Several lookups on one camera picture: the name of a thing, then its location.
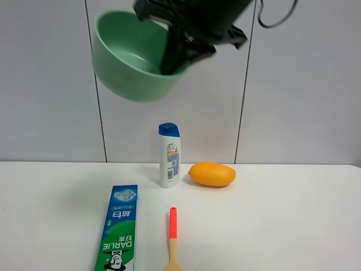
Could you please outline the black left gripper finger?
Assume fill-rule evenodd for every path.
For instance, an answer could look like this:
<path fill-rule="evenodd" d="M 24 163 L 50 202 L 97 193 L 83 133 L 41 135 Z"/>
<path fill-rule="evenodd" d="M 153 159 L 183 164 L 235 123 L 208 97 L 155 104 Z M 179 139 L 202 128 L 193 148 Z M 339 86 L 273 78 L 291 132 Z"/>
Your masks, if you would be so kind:
<path fill-rule="evenodd" d="M 184 64 L 193 64 L 197 57 L 196 40 L 178 28 L 169 28 L 160 71 L 172 75 Z"/>

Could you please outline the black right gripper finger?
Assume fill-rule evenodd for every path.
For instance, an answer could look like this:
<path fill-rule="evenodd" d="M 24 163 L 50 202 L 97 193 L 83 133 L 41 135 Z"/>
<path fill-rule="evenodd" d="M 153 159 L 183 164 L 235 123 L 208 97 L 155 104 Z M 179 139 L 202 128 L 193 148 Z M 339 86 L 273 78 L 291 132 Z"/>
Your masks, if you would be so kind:
<path fill-rule="evenodd" d="M 189 43 L 186 46 L 186 60 L 190 65 L 210 58 L 215 53 L 215 47 L 207 43 Z"/>

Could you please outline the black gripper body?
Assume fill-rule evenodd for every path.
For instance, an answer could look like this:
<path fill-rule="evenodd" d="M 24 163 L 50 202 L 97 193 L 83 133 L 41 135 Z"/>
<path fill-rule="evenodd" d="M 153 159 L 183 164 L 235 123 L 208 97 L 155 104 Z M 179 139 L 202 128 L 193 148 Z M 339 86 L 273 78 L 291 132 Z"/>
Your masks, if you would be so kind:
<path fill-rule="evenodd" d="M 208 44 L 232 44 L 239 49 L 247 37 L 234 22 L 250 4 L 248 0 L 137 0 L 133 9 L 139 20 L 160 21 Z"/>

